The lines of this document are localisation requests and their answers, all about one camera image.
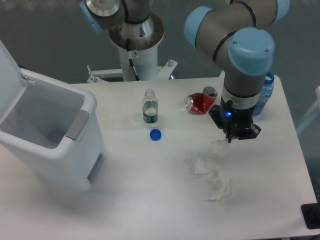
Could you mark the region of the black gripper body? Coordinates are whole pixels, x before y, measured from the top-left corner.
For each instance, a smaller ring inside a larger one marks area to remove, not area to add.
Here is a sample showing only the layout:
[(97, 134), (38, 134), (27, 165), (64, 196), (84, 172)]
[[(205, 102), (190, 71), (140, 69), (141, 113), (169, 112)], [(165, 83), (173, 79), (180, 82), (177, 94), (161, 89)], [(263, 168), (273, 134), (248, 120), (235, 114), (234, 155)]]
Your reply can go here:
[(209, 115), (216, 126), (231, 132), (231, 126), (237, 125), (236, 138), (238, 140), (255, 139), (261, 132), (261, 128), (254, 124), (253, 114), (259, 97), (236, 97), (223, 96), (220, 104), (213, 105), (209, 110)]

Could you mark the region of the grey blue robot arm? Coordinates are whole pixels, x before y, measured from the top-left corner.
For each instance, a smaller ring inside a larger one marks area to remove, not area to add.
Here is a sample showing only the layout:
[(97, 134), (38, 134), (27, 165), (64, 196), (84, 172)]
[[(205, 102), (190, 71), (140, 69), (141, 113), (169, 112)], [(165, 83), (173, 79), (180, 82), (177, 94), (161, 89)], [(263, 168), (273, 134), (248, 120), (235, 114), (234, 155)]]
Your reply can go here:
[[(147, 0), (83, 0), (79, 4), (96, 32), (108, 31), (117, 46), (126, 81), (156, 80), (158, 61), (145, 56), (156, 51), (164, 36), (162, 21)], [(228, 141), (258, 136), (253, 122), (275, 49), (265, 28), (284, 17), (288, 0), (231, 0), (224, 10), (194, 9), (184, 23), (184, 36), (224, 71), (220, 105), (209, 114)]]

